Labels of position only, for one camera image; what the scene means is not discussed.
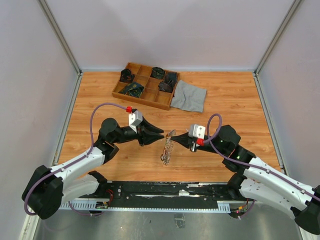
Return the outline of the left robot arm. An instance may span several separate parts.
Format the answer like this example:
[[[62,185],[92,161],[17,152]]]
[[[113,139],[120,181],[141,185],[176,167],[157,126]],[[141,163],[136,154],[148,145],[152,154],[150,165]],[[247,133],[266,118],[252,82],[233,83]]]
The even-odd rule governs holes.
[[[106,118],[88,150],[56,166],[37,167],[21,196],[25,213],[45,220],[62,204],[80,196],[103,197],[106,179],[93,169],[114,158],[119,151],[117,144],[137,141],[143,147],[164,138],[164,131],[143,116],[131,113],[128,123],[121,127],[114,118]]]

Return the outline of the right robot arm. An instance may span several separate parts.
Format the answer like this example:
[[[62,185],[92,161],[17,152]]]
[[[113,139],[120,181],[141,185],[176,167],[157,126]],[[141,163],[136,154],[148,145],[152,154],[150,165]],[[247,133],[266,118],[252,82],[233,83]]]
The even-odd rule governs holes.
[[[320,188],[299,182],[268,165],[251,151],[242,147],[241,137],[224,125],[210,138],[205,127],[194,124],[190,132],[173,136],[191,152],[205,151],[223,157],[222,163],[233,172],[226,188],[232,200],[252,199],[278,209],[305,231],[320,233]]]

